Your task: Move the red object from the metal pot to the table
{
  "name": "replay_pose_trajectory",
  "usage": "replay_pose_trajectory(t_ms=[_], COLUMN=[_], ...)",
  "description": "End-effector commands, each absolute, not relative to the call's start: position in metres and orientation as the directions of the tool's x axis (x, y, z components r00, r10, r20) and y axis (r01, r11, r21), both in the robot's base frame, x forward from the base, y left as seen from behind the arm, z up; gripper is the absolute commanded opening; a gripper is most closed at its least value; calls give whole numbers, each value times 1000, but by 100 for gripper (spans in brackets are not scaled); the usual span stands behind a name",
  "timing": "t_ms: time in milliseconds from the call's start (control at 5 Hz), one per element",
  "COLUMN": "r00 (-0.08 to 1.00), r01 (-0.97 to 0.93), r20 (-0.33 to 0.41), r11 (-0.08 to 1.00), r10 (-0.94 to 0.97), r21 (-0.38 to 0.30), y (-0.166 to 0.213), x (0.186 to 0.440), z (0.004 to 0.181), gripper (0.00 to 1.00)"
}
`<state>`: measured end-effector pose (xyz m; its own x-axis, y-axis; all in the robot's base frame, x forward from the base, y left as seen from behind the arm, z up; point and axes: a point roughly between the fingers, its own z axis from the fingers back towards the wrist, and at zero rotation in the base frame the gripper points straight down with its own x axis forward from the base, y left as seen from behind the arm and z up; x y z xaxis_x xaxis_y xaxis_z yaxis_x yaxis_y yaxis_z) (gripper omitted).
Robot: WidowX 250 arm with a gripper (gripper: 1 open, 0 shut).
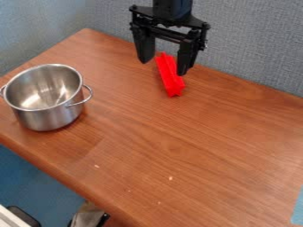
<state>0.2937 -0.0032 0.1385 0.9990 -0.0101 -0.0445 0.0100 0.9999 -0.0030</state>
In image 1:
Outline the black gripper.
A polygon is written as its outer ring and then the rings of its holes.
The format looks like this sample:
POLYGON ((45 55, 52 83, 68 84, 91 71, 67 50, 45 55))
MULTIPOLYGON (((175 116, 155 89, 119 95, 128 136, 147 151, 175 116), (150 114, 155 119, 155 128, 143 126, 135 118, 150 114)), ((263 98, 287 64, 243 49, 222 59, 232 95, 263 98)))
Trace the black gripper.
POLYGON ((134 5, 131 31, 142 64, 155 56, 155 39, 180 44, 178 50, 179 76, 194 66, 199 50, 207 46, 210 24, 192 15, 192 4, 154 4, 152 7, 134 5))

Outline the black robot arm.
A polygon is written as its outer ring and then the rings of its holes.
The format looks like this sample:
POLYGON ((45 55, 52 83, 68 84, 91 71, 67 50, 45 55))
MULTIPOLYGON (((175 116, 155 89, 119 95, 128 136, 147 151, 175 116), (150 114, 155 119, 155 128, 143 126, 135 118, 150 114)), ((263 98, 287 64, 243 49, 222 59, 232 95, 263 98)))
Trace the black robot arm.
POLYGON ((192 15, 194 0, 152 0, 152 7, 134 4, 131 32, 138 58, 146 64, 155 56, 155 40, 179 44, 176 74, 194 67, 198 52, 207 48, 211 25, 192 15))

